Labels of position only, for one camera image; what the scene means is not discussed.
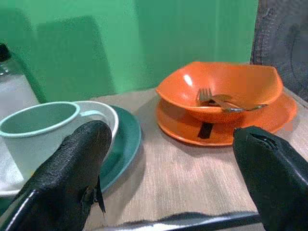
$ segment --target mug handle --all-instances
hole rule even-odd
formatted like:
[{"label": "mug handle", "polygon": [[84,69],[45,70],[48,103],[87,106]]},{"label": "mug handle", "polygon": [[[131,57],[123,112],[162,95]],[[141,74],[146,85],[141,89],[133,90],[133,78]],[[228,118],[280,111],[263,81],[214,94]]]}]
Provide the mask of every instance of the mug handle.
[{"label": "mug handle", "polygon": [[86,112],[80,113],[80,116],[81,116],[81,117],[95,116],[95,115],[96,115],[96,116],[102,117],[102,118],[103,118],[103,122],[106,123],[108,126],[110,126],[110,124],[108,123],[107,117],[106,117],[103,113],[101,113],[101,112],[99,112],[99,111],[90,110],[90,111],[86,111]]}]

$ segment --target teal plate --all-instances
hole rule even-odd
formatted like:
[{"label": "teal plate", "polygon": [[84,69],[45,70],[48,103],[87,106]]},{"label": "teal plate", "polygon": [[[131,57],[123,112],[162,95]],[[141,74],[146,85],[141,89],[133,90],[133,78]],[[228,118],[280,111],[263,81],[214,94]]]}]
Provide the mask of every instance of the teal plate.
[{"label": "teal plate", "polygon": [[128,168],[141,144],[141,127],[130,112],[112,106],[119,117],[114,146],[101,167],[101,190],[106,191]]}]

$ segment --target bottle cap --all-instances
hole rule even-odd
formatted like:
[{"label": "bottle cap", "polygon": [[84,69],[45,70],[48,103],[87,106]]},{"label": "bottle cap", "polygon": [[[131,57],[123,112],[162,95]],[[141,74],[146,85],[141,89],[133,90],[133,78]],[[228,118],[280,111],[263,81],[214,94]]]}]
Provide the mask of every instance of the bottle cap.
[{"label": "bottle cap", "polygon": [[11,54],[9,49],[4,43],[0,43],[0,62],[10,59]]}]

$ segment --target white bowl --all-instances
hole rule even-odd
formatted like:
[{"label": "white bowl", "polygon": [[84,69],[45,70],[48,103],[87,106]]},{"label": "white bowl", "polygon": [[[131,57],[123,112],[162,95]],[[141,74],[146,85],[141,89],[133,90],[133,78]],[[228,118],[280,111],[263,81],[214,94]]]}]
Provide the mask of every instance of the white bowl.
[{"label": "white bowl", "polygon": [[[119,118],[116,111],[104,104],[94,101],[77,101],[75,102],[80,106],[80,112],[97,110],[103,113],[107,118],[107,124],[110,127],[112,133],[112,140],[110,148],[103,160],[107,159],[107,156],[110,154],[112,149],[115,136],[117,134],[119,126]],[[91,116],[89,120],[100,119],[98,116]],[[12,159],[8,149],[3,143],[2,138],[0,137],[0,197],[14,197],[18,194],[19,190],[25,184],[25,181],[16,166],[14,160]]]}]

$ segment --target gray fabric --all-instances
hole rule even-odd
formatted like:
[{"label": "gray fabric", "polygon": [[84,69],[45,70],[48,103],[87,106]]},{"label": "gray fabric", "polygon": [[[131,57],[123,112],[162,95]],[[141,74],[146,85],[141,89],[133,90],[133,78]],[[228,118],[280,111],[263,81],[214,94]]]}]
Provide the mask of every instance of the gray fabric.
[{"label": "gray fabric", "polygon": [[258,14],[251,62],[276,67],[284,85],[308,101],[308,1],[277,0]]}]

